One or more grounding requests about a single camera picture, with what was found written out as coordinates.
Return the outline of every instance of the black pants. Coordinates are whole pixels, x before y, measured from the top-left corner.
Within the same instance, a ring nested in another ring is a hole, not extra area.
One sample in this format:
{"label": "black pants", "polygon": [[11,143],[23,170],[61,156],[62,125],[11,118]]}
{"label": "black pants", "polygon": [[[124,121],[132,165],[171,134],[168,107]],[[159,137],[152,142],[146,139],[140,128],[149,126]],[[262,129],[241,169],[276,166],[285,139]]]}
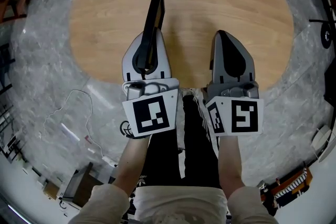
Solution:
{"label": "black pants", "polygon": [[218,159],[209,139],[206,121],[193,95],[183,98],[185,112],[185,177],[181,179],[176,129],[153,134],[139,186],[198,186],[221,188]]}

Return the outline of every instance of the white cable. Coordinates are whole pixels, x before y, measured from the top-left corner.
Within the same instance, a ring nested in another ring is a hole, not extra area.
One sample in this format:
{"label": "white cable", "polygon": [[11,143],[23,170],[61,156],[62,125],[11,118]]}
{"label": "white cable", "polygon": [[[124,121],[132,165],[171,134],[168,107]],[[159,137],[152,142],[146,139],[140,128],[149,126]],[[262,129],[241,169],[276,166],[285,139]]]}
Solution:
{"label": "white cable", "polygon": [[89,131],[89,128],[88,128],[88,123],[89,123],[89,120],[90,120],[90,118],[91,118],[91,116],[92,116],[93,105],[92,105],[92,98],[91,98],[91,96],[90,96],[87,92],[84,92],[84,91],[82,91],[82,90],[72,90],[72,91],[70,91],[68,97],[66,98],[66,100],[65,100],[64,104],[61,106],[61,108],[56,109],[52,114],[50,114],[49,116],[47,116],[46,119],[44,120],[44,123],[43,123],[44,133],[45,133],[45,135],[46,135],[46,122],[47,122],[47,120],[48,120],[52,115],[54,115],[56,112],[61,111],[61,110],[63,109],[63,107],[66,105],[67,101],[69,100],[70,95],[71,95],[73,92],[81,92],[81,93],[84,93],[84,94],[86,94],[86,95],[90,98],[91,112],[90,112],[90,115],[89,115],[88,119],[86,120],[85,127],[86,127],[86,130],[88,131],[88,134],[89,134],[89,137],[90,137],[91,141],[94,142],[97,146],[99,146],[101,157],[104,158],[102,147],[101,147],[95,140],[92,139],[91,134],[90,134],[90,131]]}

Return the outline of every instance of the oval wooden tabletop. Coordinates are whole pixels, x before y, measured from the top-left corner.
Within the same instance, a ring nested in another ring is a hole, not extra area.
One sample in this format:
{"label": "oval wooden tabletop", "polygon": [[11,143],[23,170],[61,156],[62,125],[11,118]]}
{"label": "oval wooden tabletop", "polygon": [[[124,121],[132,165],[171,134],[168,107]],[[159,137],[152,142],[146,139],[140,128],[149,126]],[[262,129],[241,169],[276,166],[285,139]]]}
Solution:
{"label": "oval wooden tabletop", "polygon": [[[70,42],[77,64],[90,76],[123,83],[121,60],[143,31],[150,0],[73,0]],[[291,52],[293,21],[286,0],[165,0],[162,33],[172,76],[181,87],[211,80],[212,38],[225,30],[254,59],[261,90],[284,72]]]}

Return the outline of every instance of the floor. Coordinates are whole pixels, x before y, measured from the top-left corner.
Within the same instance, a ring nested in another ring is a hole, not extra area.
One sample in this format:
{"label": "floor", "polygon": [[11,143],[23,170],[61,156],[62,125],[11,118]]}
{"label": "floor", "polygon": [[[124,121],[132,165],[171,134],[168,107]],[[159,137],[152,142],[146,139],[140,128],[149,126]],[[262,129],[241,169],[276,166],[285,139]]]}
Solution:
{"label": "floor", "polygon": [[[261,93],[265,100],[264,134],[239,138],[243,160],[243,180],[256,185],[265,179],[273,182],[314,152],[310,140],[316,128],[330,121],[332,107],[323,99],[324,71],[334,57],[333,47],[324,49],[320,24],[325,13],[320,0],[287,0],[293,14],[295,38],[286,72],[273,88]],[[88,77],[75,64],[69,46],[68,16],[71,0],[32,0],[28,17],[0,26],[0,41],[11,41],[16,59],[10,71],[13,89],[8,96],[17,109],[17,122],[25,134],[26,158],[54,183],[71,177],[76,168],[94,162],[103,169],[99,148],[87,142],[85,122],[92,138],[103,147],[104,155],[118,162],[127,138],[119,131],[125,120],[121,87]],[[183,147],[183,112],[179,103],[177,130]],[[61,129],[63,123],[80,141],[70,139]]]}

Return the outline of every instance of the white wall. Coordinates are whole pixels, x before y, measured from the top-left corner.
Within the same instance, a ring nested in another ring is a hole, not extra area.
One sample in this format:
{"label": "white wall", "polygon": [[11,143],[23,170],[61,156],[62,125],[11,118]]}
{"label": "white wall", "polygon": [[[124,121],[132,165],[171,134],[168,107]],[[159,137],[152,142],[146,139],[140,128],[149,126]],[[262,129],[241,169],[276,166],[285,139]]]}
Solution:
{"label": "white wall", "polygon": [[78,212],[68,206],[65,217],[59,203],[44,195],[36,181],[22,170],[20,162],[10,164],[3,155],[0,155],[0,191],[13,207],[37,224],[66,224]]}
{"label": "white wall", "polygon": [[309,169],[313,175],[309,190],[277,211],[275,218],[280,224],[329,224],[335,217],[336,147]]}

